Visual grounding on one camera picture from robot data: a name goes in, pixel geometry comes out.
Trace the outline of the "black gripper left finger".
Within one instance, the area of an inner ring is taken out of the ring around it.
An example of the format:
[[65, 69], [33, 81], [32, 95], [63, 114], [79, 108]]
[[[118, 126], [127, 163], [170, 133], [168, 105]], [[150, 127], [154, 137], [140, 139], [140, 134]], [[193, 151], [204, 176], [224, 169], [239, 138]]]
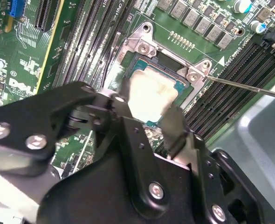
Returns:
[[[26, 193], [22, 178], [43, 175], [55, 154], [55, 144], [82, 128], [96, 132], [99, 160], [55, 184], [37, 202]], [[140, 122], [118, 94], [95, 92], [74, 82], [0, 107], [0, 202], [27, 219], [82, 219], [96, 199], [83, 193], [100, 190], [99, 177], [116, 167], [120, 155], [128, 193], [136, 212], [157, 219], [169, 208], [170, 195]]]

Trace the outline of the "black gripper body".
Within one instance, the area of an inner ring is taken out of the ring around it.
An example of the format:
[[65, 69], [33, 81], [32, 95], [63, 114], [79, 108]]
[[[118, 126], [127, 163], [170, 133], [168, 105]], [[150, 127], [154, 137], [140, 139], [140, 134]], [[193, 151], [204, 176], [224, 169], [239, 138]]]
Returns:
[[147, 220], [134, 209], [118, 152], [61, 180], [40, 204], [38, 224], [193, 224], [190, 172], [155, 156], [171, 194], [169, 210]]

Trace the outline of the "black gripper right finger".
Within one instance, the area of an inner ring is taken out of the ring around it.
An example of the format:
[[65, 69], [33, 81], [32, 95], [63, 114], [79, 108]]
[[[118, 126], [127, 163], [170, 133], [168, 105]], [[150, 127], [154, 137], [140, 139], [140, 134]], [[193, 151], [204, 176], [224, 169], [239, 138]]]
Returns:
[[192, 131], [180, 107], [171, 105], [162, 118], [167, 159], [190, 170], [192, 212], [201, 224], [262, 224], [258, 192], [222, 150], [211, 152]]

